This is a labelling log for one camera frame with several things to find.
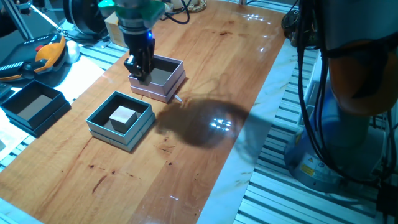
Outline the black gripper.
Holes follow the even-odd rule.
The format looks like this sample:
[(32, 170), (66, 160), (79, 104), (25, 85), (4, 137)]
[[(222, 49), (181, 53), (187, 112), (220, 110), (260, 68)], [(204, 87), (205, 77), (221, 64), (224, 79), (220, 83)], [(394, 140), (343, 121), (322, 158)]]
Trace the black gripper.
[[(143, 80), (150, 75), (153, 70), (153, 59), (154, 59), (154, 49), (155, 49), (155, 39), (152, 35), (152, 31), (149, 30), (147, 32), (141, 34), (123, 34), (124, 41), (129, 48), (130, 56), (124, 61), (124, 66), (127, 68), (129, 73), (134, 77), (142, 77)], [(140, 51), (146, 50), (144, 53), (144, 62), (143, 62), (143, 72), (140, 66), (138, 66), (134, 55), (136, 55)]]

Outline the person hand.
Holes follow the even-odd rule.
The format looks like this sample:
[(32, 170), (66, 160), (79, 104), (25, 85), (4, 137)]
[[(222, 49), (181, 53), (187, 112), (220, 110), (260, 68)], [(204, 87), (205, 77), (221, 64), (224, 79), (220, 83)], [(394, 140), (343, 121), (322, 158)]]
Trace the person hand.
[(31, 8), (29, 6), (30, 0), (14, 0), (17, 9), (21, 14), (29, 15), (31, 12)]

